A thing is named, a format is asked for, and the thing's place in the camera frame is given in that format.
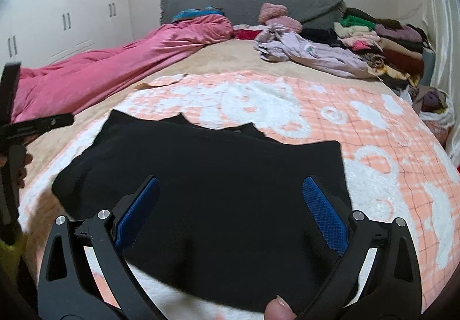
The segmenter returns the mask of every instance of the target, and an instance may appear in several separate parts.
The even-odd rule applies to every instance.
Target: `blue gripper pad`
[[[327,245],[342,257],[348,247],[346,225],[312,178],[304,180],[302,195]]]
[[[119,254],[136,242],[137,236],[159,197],[160,182],[152,178],[116,225],[115,249]]]

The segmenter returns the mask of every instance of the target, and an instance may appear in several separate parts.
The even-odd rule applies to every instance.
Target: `white wardrobe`
[[[0,65],[37,68],[133,40],[128,0],[0,0]]]

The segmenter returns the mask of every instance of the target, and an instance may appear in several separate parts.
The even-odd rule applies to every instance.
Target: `beige bed sheet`
[[[73,126],[51,131],[29,144],[28,151],[34,156],[34,161],[28,167],[27,183],[35,179],[73,137],[81,132],[89,123],[101,118],[106,112],[123,101],[137,85],[151,82],[155,78],[165,75],[184,73],[220,74],[241,70],[252,70],[275,76],[289,76],[318,83],[349,85],[350,87],[359,87],[375,93],[392,94],[392,91],[379,80],[340,78],[296,64],[292,61],[268,63],[259,58],[258,53],[252,47],[252,41],[232,39],[224,43],[206,46],[185,60],[173,64],[154,75],[147,76],[140,82],[76,115]]]

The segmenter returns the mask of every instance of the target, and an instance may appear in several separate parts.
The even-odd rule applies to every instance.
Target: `fingernail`
[[[291,307],[288,305],[288,303],[283,298],[281,298],[279,295],[277,295],[277,300],[280,303],[280,305],[282,305],[282,306],[286,307],[287,309],[289,309],[290,311],[292,311]]]

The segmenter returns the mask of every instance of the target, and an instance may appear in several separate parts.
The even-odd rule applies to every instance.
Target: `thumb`
[[[265,308],[264,320],[294,320],[295,318],[295,313],[279,295]]]

